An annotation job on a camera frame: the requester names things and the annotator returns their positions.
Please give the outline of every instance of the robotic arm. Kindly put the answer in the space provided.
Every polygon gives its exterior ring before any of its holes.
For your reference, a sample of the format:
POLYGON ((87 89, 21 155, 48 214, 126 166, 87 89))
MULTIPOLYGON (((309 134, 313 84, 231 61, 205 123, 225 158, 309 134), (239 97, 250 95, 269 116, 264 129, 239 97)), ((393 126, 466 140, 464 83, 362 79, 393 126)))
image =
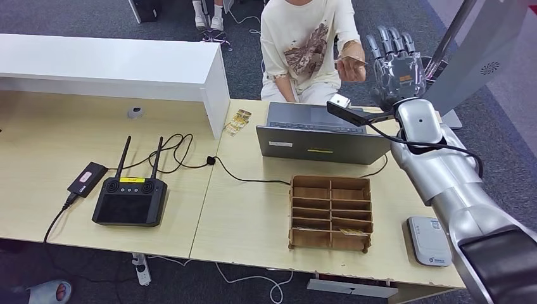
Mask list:
POLYGON ((372 96, 385 113, 359 116, 330 102, 328 111, 373 128, 375 122, 396 119, 400 131, 389 138, 392 155, 425 205, 433 208, 472 297, 478 303, 536 303, 537 234, 483 191, 476 160, 464 152, 455 133, 438 122, 432 104, 420 98, 425 78, 410 35, 402 33, 405 48, 395 28, 379 31, 385 55, 371 35, 367 40, 375 57, 377 87, 372 96))

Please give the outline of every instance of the person's arm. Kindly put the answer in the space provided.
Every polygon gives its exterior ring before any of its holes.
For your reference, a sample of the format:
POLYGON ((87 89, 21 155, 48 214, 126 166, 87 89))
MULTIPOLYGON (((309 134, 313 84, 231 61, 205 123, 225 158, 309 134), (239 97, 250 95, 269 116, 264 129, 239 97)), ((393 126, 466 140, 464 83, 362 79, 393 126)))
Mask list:
POLYGON ((351 0, 337 0, 334 28, 338 36, 338 72, 343 81, 365 80, 365 53, 356 30, 351 0))
POLYGON ((280 93, 282 93, 287 102, 295 103, 296 100, 287 66, 282 61, 272 41, 272 35, 270 35, 270 30, 267 27, 263 14, 261 16, 261 52, 263 53, 263 62, 268 79, 276 83, 278 90, 280 90, 280 93))
POLYGON ((293 87, 291 87, 291 79, 289 79, 289 76, 286 75, 283 77, 278 77, 274 79, 274 82, 276 83, 278 90, 280 90, 280 93, 282 93, 288 103, 296 102, 296 99, 294 98, 293 94, 293 87))

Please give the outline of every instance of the white desk partition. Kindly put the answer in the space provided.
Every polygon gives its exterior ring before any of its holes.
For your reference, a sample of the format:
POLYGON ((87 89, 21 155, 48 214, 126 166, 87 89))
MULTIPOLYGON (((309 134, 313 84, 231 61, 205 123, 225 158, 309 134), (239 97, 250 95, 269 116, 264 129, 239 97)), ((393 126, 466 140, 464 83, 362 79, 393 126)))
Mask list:
POLYGON ((0 90, 200 101, 215 138, 229 90, 217 43, 0 34, 0 90))

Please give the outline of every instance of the robot finger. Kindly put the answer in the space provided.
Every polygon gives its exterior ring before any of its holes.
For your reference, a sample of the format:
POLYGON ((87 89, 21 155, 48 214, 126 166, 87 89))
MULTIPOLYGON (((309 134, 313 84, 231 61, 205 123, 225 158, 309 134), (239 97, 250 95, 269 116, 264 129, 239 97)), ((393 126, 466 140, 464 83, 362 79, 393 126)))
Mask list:
POLYGON ((377 29, 379 29, 379 32, 381 33, 382 45, 384 46, 384 52, 386 52, 386 56, 393 53, 393 46, 391 45, 388 30, 384 25, 378 26, 377 29))
POLYGON ((399 35, 399 31, 397 28, 390 27, 388 29, 389 33, 391 34, 391 38, 393 40, 393 44, 395 45, 395 50, 397 53, 400 51, 404 51, 405 47, 403 46, 403 41, 401 40, 401 35, 399 35))
POLYGON ((375 60, 382 58, 381 50, 379 49, 379 46, 377 45, 377 41, 375 40, 375 37, 373 35, 367 35, 365 36, 367 39, 367 42, 369 43, 369 49, 371 50, 371 53, 373 53, 373 57, 375 60))
POLYGON ((409 54, 412 54, 416 52, 416 47, 414 46, 414 40, 412 40, 412 37, 409 33, 403 32, 401 34, 403 36, 403 40, 405 40, 405 45, 407 46, 407 51, 409 54))

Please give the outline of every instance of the wooden divider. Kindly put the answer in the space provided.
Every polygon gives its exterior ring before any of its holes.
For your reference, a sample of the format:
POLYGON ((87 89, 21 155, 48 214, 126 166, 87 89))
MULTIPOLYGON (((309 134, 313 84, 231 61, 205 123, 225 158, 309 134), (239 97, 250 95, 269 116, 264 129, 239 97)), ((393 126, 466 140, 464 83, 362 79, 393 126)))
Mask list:
POLYGON ((295 176, 290 195, 289 248, 367 252, 373 233, 368 179, 295 176))

